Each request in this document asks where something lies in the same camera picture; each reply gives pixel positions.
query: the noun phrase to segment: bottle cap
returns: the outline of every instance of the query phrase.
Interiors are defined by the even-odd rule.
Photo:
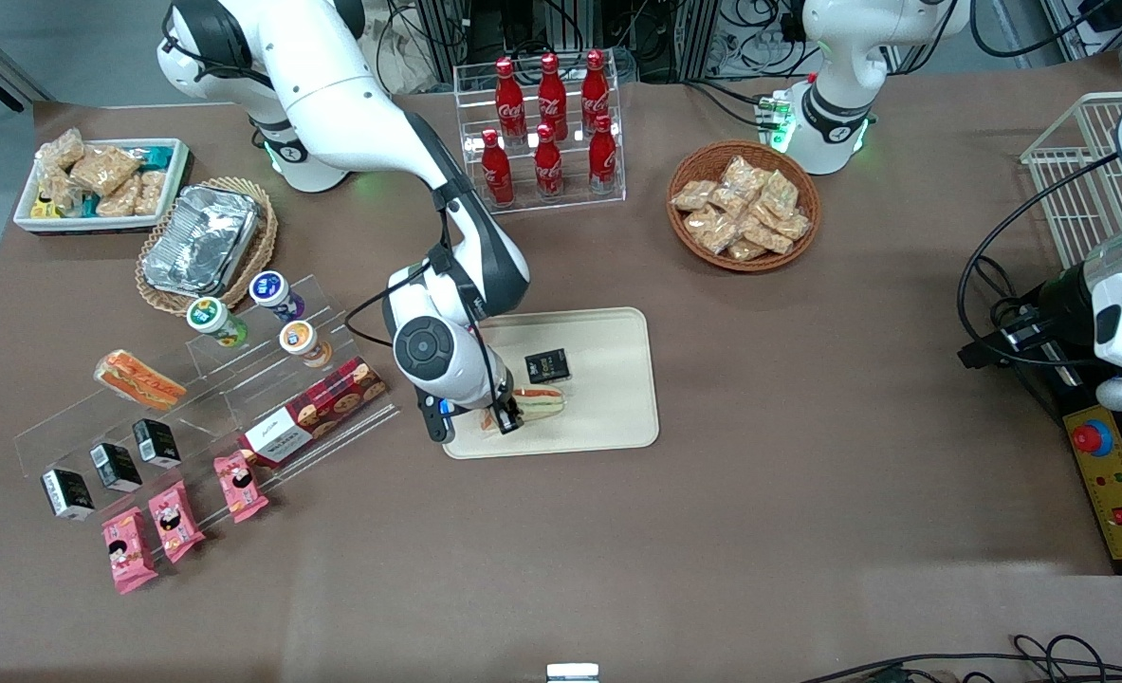
[[[278,333],[278,342],[287,353],[302,356],[316,345],[316,330],[312,324],[297,320],[284,325],[283,332]]]
[[[286,278],[276,269],[267,269],[258,273],[252,281],[248,284],[248,295],[252,297],[258,306],[274,307],[282,304],[292,293],[292,287],[286,284]]]
[[[228,323],[228,307],[214,297],[196,298],[185,311],[185,323],[202,334],[218,332]]]

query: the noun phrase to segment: black box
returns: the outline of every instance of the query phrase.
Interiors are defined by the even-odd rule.
[[[165,470],[180,465],[177,441],[174,441],[174,431],[167,424],[144,418],[135,423],[131,431],[135,432],[136,444],[139,444],[141,461],[160,465]]]
[[[63,519],[83,522],[93,511],[93,498],[84,477],[74,471],[49,470],[42,476],[42,488],[46,489],[46,500],[50,511]]]
[[[132,493],[144,486],[139,477],[139,468],[131,461],[131,454],[123,446],[114,444],[98,444],[91,451],[96,474],[101,477],[101,486],[123,493]]]
[[[569,379],[569,361],[564,358],[564,349],[526,356],[523,360],[526,361],[526,380],[532,385]]]

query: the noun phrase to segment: brown table surface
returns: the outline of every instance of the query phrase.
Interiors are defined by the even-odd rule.
[[[681,86],[626,87],[627,202],[504,225],[531,261],[522,312],[644,311],[656,444],[452,461],[364,345],[404,414],[127,597],[93,525],[54,519],[21,479],[11,437],[91,393],[105,351],[154,358],[192,333],[136,294],[142,237],[9,228],[0,680],[542,680],[548,662],[599,662],[609,682],[782,682],[1064,630],[1122,662],[1122,578],[1064,437],[1011,377],[959,367],[953,307],[969,250],[1029,195],[1015,155],[1078,95],[1119,87],[1112,59],[892,79],[867,147],[817,179],[818,241],[761,276],[696,259],[664,211],[679,159],[746,130]],[[450,96],[404,103],[456,139]],[[230,105],[36,118],[38,139],[175,136],[193,181],[259,182],[274,266],[343,303],[436,237],[404,174],[291,191]],[[1029,222],[995,256],[1031,286],[1055,269],[1047,242]]]

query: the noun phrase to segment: pink snack package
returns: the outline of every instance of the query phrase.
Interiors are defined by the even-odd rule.
[[[160,542],[165,545],[165,554],[169,562],[177,562],[193,544],[205,536],[193,523],[193,514],[188,509],[188,496],[185,495],[184,481],[178,481],[151,497],[148,501],[151,519],[156,522],[156,530],[160,533]]]
[[[226,459],[214,459],[214,471],[219,474],[219,486],[223,486],[223,500],[228,502],[228,510],[236,523],[248,519],[269,505],[269,498],[261,496],[257,489],[252,465],[249,465],[240,451]]]
[[[144,514],[139,508],[128,509],[101,525],[101,535],[109,548],[113,588],[119,593],[130,593],[158,575],[151,552],[144,545]]]

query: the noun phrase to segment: woven basket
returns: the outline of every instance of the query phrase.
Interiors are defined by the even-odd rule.
[[[809,232],[803,238],[798,239],[794,246],[792,246],[792,250],[787,255],[774,255],[774,252],[769,251],[767,255],[748,261],[735,261],[725,256],[711,255],[703,247],[700,247],[696,242],[696,239],[687,232],[687,228],[683,224],[683,213],[670,203],[670,197],[678,194],[678,191],[682,190],[688,182],[720,182],[720,174],[728,167],[729,159],[735,156],[741,156],[743,159],[751,161],[751,165],[754,165],[756,168],[780,169],[795,185],[795,188],[800,191],[795,205],[809,219]],[[818,190],[812,185],[812,178],[809,177],[809,174],[804,173],[804,169],[794,160],[781,155],[781,153],[772,150],[772,148],[764,144],[751,142],[746,141],[746,139],[725,139],[725,141],[712,142],[708,147],[701,147],[699,150],[691,153],[690,156],[687,156],[678,165],[678,168],[674,169],[674,176],[670,178],[670,192],[665,195],[665,212],[670,213],[670,227],[674,229],[674,234],[678,234],[683,244],[687,244],[687,248],[693,251],[696,256],[699,256],[699,258],[709,264],[716,265],[716,267],[733,269],[733,271],[738,273],[758,273],[764,271],[764,269],[780,268],[782,265],[798,258],[798,256],[803,255],[809,244],[812,244],[812,239],[816,238],[818,229],[821,225],[821,200],[818,197]]]
[[[236,281],[219,297],[228,307],[234,308],[236,304],[239,304],[245,298],[245,295],[248,294],[248,283],[258,273],[263,271],[270,259],[274,258],[274,239],[278,237],[278,216],[274,215],[274,206],[270,206],[269,195],[252,182],[243,181],[241,177],[212,177],[200,185],[248,194],[249,197],[257,200],[257,203],[263,209],[261,222],[257,225],[252,242],[248,243],[248,250],[241,256],[243,265],[236,269]],[[168,312],[168,314],[183,316],[188,305],[193,302],[192,297],[183,297],[183,295],[173,294],[172,292],[162,292],[148,285],[148,280],[144,279],[144,257],[151,250],[156,240],[160,239],[160,236],[165,233],[165,229],[168,228],[169,218],[174,215],[175,209],[177,209],[177,202],[174,202],[168,207],[168,211],[165,212],[165,215],[160,216],[160,222],[157,222],[155,230],[148,237],[148,241],[144,242],[144,250],[139,251],[139,260],[135,267],[135,285],[138,286],[139,294],[144,295],[144,302],[160,308],[160,311]]]

